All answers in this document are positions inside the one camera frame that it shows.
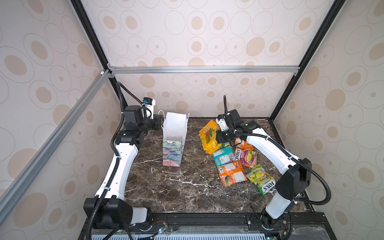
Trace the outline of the yellow mango gummy bag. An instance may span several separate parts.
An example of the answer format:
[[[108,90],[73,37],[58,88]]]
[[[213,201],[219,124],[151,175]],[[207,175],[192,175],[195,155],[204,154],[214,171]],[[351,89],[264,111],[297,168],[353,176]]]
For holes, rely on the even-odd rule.
[[[221,131],[219,125],[211,120],[204,128],[199,131],[204,151],[212,155],[217,150],[228,147],[230,143],[219,144],[216,140],[217,131]]]

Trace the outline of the pink yellow Fox's fruits bag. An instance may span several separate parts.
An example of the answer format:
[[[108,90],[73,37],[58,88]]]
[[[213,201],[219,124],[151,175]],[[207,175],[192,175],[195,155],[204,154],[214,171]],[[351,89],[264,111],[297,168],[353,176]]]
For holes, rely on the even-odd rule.
[[[243,167],[253,168],[254,165],[257,163],[257,152],[236,148],[235,159]]]

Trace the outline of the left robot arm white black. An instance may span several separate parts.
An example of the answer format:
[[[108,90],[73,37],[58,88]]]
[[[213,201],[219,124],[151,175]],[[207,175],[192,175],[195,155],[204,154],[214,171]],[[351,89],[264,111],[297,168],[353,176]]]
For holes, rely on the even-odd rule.
[[[125,202],[125,188],[145,136],[160,129],[160,120],[154,116],[155,104],[145,100],[141,106],[128,106],[122,111],[122,125],[112,139],[115,155],[107,175],[95,197],[87,198],[84,203],[88,229],[125,230],[131,225],[151,223],[149,208],[133,207]]]

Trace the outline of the floral paper bag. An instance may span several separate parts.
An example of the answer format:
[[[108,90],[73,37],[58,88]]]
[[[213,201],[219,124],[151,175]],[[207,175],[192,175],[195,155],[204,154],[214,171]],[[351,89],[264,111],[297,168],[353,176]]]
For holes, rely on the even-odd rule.
[[[189,116],[168,112],[163,123],[163,166],[180,167]]]

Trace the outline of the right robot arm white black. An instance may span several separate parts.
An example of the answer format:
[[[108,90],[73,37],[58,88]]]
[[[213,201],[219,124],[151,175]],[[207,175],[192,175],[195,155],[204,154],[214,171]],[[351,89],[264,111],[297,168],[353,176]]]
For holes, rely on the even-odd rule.
[[[246,141],[261,152],[282,174],[276,183],[277,192],[270,203],[263,209],[261,220],[266,225],[273,225],[290,209],[295,198],[310,184],[312,164],[309,160],[299,161],[272,139],[264,129],[253,120],[244,121],[237,110],[218,115],[216,123],[220,127],[216,140],[226,143],[237,138]]]

